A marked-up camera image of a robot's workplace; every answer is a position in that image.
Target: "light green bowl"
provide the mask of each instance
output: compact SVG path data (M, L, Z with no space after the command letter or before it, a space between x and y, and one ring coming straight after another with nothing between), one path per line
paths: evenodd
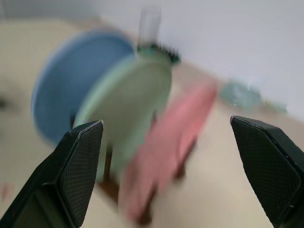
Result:
M119 63L90 91L75 126L103 120L104 133L97 181L102 181L107 144L113 146L111 176L119 179L150 128L153 114L164 110L171 90L169 61L129 57Z

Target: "white wall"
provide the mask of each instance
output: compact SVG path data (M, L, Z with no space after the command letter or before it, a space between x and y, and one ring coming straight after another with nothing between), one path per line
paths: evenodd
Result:
M10 18L91 18L100 15L100 0L4 0Z
M3 2L0 0L0 20L5 18L5 7L3 5Z
M160 40L223 79L252 82L304 120L304 0L103 0L101 15L138 31L162 7Z

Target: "clear plastic cup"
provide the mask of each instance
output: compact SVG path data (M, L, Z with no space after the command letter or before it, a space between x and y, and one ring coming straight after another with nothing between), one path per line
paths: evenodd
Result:
M158 38L162 11L159 6L143 7L139 25L139 46L155 43Z

